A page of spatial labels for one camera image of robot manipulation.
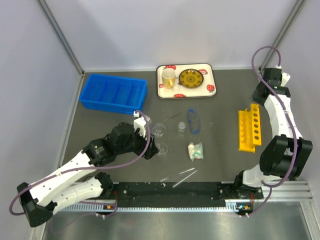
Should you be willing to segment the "strawberry pattern white tray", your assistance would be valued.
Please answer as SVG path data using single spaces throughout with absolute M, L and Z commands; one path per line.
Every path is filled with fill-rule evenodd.
M 166 88 L 163 72 L 174 72 L 172 88 Z M 213 68 L 208 63 L 167 64 L 156 69 L 157 95 L 161 99 L 210 98 L 217 93 Z

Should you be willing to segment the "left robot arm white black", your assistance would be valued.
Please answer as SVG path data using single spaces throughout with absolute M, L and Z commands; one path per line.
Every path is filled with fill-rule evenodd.
M 29 226 L 38 227 L 62 209 L 91 198 L 109 198 L 113 182 L 105 170 L 127 167 L 158 153 L 148 121 L 121 122 L 103 138 L 92 140 L 50 175 L 17 186 L 17 200 Z

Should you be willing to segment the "small glass beaker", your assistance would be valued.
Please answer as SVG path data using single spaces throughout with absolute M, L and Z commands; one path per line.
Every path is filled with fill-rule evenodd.
M 184 121 L 180 121 L 177 125 L 177 134 L 182 137 L 186 133 L 187 124 Z

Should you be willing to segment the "yellow test tube rack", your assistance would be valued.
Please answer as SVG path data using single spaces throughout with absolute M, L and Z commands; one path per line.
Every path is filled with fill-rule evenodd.
M 257 103 L 252 103 L 248 117 L 245 110 L 238 111 L 238 150 L 255 153 L 256 147 L 261 145 L 260 107 Z

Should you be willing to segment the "yellow black patterned plate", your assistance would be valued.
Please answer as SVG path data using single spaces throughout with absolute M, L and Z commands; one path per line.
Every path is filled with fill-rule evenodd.
M 190 89 L 199 87 L 203 82 L 203 74 L 193 68 L 183 70 L 178 77 L 178 84 Z

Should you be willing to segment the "blue plastic compartment bin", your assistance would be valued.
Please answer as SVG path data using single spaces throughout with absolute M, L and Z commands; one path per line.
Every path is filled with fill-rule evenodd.
M 143 111 L 147 92 L 145 79 L 93 73 L 79 101 L 87 109 L 133 115 L 136 110 Z

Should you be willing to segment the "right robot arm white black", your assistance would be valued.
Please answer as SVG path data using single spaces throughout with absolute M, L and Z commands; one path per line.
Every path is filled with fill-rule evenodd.
M 312 142 L 303 138 L 295 124 L 291 93 L 286 87 L 290 75 L 277 65 L 266 68 L 262 79 L 251 95 L 250 109 L 238 111 L 238 149 L 254 153 L 262 145 L 260 107 L 268 113 L 272 140 L 259 163 L 235 177 L 233 192 L 239 198 L 252 196 L 271 181 L 295 180 L 313 149 Z

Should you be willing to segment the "blue frame safety goggles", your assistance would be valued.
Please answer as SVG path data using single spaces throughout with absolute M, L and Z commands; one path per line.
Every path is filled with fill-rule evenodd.
M 188 109 L 187 120 L 189 123 L 190 131 L 193 135 L 198 134 L 201 130 L 200 116 L 195 109 Z

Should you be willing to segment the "plastic bag with gloves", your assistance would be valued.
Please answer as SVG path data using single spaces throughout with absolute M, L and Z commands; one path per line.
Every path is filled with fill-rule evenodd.
M 204 158 L 204 150 L 203 143 L 200 142 L 198 144 L 194 144 L 191 142 L 188 147 L 188 155 L 190 160 L 193 162 L 195 159 L 203 159 Z

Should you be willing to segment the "round glass flask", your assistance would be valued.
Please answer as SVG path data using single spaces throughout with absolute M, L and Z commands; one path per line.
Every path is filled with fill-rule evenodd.
M 166 133 L 166 126 L 162 123 L 156 123 L 153 127 L 152 127 L 152 135 L 155 138 L 161 138 L 165 135 Z

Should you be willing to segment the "yellow ceramic mug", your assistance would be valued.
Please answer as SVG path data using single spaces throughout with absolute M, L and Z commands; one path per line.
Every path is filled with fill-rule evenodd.
M 175 81 L 176 81 L 176 72 L 172 68 L 165 68 L 162 71 L 161 79 L 164 87 L 166 89 L 173 88 Z

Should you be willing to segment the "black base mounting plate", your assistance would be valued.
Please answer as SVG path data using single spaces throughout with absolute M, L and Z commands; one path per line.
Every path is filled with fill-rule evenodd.
M 120 182 L 109 196 L 93 200 L 116 200 L 121 208 L 204 208 L 223 207 L 225 200 L 261 200 L 262 190 L 244 192 L 232 183 L 183 182 L 172 188 L 172 182 Z

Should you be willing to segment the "clear glass beaker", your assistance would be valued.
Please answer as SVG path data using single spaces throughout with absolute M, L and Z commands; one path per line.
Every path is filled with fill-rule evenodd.
M 158 149 L 158 153 L 157 155 L 160 157 L 160 158 L 164 158 L 167 156 L 168 154 L 168 150 L 169 150 L 169 147 L 166 143 L 164 142 L 158 142 L 156 144 L 156 147 Z

